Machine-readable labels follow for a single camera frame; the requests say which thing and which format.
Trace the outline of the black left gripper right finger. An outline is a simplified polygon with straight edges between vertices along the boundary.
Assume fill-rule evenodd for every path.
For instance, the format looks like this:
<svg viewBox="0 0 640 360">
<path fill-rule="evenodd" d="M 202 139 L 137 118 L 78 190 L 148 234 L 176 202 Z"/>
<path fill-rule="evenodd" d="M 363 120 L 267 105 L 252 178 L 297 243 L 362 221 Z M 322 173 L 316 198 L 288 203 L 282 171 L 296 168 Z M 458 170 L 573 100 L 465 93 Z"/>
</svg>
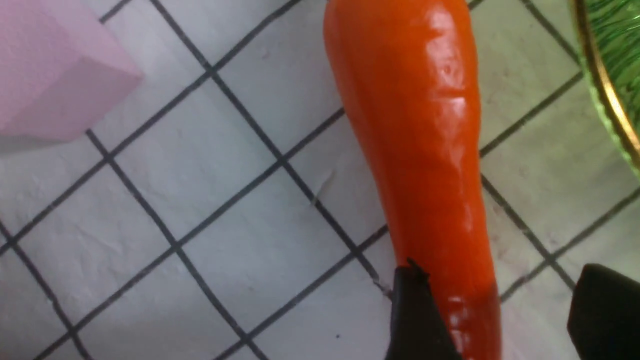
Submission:
<svg viewBox="0 0 640 360">
<path fill-rule="evenodd" d="M 574 287 L 567 332 L 581 360 L 638 360 L 640 283 L 586 264 Z"/>
</svg>

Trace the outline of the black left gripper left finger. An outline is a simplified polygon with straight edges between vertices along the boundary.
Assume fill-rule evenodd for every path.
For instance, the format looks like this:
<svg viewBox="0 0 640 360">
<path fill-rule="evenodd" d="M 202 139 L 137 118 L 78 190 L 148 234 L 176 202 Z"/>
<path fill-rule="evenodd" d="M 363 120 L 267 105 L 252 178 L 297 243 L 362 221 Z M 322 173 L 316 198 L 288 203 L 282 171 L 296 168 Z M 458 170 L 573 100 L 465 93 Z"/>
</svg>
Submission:
<svg viewBox="0 0 640 360">
<path fill-rule="evenodd" d="M 394 271 L 387 360 L 461 360 L 435 303 L 430 274 L 413 259 Z"/>
</svg>

